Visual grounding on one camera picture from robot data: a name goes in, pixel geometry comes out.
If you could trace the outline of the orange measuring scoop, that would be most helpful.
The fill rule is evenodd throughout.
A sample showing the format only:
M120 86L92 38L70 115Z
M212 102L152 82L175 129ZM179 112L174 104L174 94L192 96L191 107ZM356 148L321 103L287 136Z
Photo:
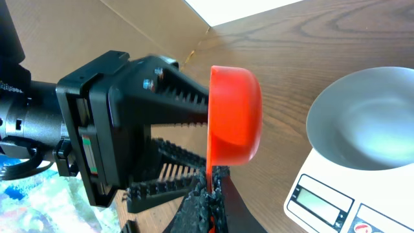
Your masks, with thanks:
M213 66L208 101L206 188L213 194L213 168L247 164L256 155L262 132L262 94L252 72ZM210 210L210 232L215 232Z

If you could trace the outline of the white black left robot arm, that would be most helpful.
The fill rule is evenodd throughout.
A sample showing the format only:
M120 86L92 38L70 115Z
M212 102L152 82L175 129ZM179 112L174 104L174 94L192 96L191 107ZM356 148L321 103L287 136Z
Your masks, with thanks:
M37 82L22 66L25 53L1 3L1 154L18 163L1 179L18 180L56 165L80 175L89 203L109 206L123 190L130 213L186 195L196 178L160 181L165 164L193 169L206 160L151 136L153 125L208 121L208 90L165 56L132 60L110 50L58 83Z

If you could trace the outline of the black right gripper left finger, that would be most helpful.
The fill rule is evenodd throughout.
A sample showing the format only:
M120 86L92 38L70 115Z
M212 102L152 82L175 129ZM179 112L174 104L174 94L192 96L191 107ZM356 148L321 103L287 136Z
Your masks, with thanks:
M207 233L210 230L210 213L206 189L206 172L202 168L195 176L195 184L183 198L177 213L164 232Z

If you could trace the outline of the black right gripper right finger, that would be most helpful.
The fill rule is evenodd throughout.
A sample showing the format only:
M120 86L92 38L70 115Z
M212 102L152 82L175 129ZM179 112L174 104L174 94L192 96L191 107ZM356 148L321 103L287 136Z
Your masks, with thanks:
M230 177L228 166L213 168L212 217L215 232L267 233L250 213Z

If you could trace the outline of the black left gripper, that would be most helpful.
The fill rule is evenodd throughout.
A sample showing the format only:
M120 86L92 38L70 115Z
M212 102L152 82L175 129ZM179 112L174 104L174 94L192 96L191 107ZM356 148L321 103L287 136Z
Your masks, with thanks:
M110 50L62 78L56 88L76 163L91 205L108 207L125 190L137 214L183 195L206 159L168 140L153 124L205 124L208 90L179 63L150 55L131 60Z

